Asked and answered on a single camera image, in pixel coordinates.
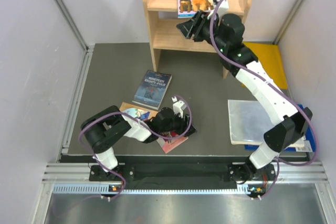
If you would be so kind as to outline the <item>red castle picture book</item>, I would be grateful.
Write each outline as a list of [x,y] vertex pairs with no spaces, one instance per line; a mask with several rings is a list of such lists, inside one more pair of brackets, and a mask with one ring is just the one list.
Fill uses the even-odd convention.
[[163,138],[158,138],[156,141],[160,145],[163,152],[167,154],[173,149],[175,149],[176,147],[178,147],[179,145],[181,145],[182,143],[184,143],[187,139],[188,137],[179,137],[173,140],[166,140]]

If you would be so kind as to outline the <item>dark Nineteen Eighty-Four book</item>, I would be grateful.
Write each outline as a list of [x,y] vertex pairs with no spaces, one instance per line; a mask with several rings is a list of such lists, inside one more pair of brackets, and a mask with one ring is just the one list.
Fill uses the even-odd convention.
[[171,82],[172,75],[148,70],[132,102],[158,110]]

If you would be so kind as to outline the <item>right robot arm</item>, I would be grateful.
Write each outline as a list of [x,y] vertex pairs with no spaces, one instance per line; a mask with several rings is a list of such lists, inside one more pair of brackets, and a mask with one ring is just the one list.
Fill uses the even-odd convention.
[[186,39],[206,41],[228,60],[222,65],[260,102],[273,127],[264,133],[264,142],[247,158],[243,180],[256,180],[264,167],[290,145],[302,139],[312,118],[309,108],[298,110],[263,69],[258,57],[243,44],[245,26],[236,14],[225,14],[211,22],[208,13],[197,12],[190,20],[176,25]]

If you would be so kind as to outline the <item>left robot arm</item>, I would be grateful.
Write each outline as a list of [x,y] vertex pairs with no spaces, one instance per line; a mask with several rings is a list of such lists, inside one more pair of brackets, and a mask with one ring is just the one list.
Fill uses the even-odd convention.
[[119,174],[118,161],[113,145],[122,137],[148,144],[161,138],[175,140],[187,138],[197,132],[188,114],[163,108],[149,119],[142,120],[110,106],[84,121],[79,141],[86,139],[94,159],[101,166],[101,174],[107,180],[114,180]]

